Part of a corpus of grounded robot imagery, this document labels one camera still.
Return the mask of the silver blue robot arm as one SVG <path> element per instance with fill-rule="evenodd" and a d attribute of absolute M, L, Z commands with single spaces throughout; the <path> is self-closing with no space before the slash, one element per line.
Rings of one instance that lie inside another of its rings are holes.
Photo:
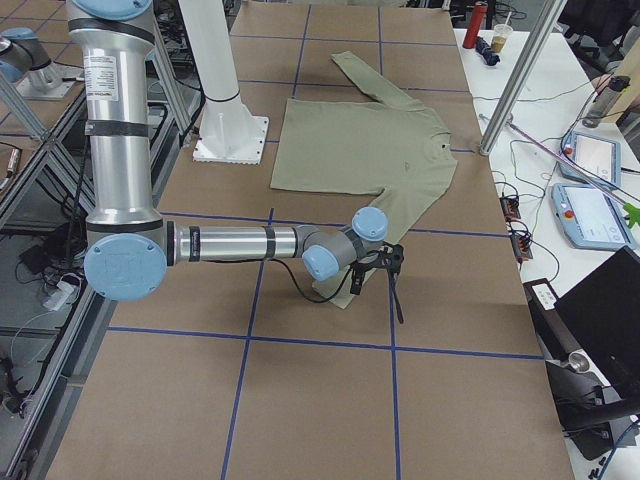
<path fill-rule="evenodd" d="M 27 27 L 1 32 L 1 74 L 22 97 L 31 100 L 61 100 L 84 80 L 82 67 L 54 62 Z"/>
<path fill-rule="evenodd" d="M 378 208 L 358 210 L 333 234 L 294 227 L 183 227 L 165 219 L 152 200 L 145 61 L 155 46 L 149 1 L 71 1 L 68 28 L 81 47 L 95 206 L 86 220 L 84 273 L 100 295 L 132 301 L 154 292 L 179 262 L 238 264 L 303 261 L 318 281 L 338 277 L 353 294 L 366 274 L 386 272 L 395 283 L 400 245 L 386 240 Z"/>

